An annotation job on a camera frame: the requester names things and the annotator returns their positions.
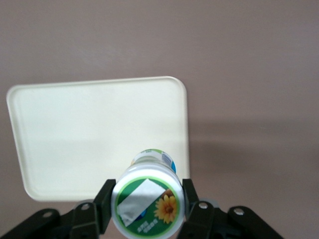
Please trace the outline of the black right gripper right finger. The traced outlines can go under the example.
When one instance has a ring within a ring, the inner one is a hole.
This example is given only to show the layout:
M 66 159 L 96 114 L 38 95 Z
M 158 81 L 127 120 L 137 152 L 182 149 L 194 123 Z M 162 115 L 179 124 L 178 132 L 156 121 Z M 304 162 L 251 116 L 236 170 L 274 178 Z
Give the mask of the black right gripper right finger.
M 253 210 L 231 207 L 227 212 L 199 199 L 191 179 L 183 179 L 185 222 L 178 239 L 281 239 L 282 236 Z

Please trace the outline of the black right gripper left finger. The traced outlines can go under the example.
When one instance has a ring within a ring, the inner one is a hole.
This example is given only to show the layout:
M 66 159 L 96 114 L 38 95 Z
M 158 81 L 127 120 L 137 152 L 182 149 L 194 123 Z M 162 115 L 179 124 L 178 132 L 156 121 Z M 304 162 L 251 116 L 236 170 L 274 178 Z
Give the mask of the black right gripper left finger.
M 94 200 L 79 202 L 62 215 L 42 209 L 22 221 L 2 239 L 98 239 L 111 219 L 111 195 L 116 180 L 108 179 Z

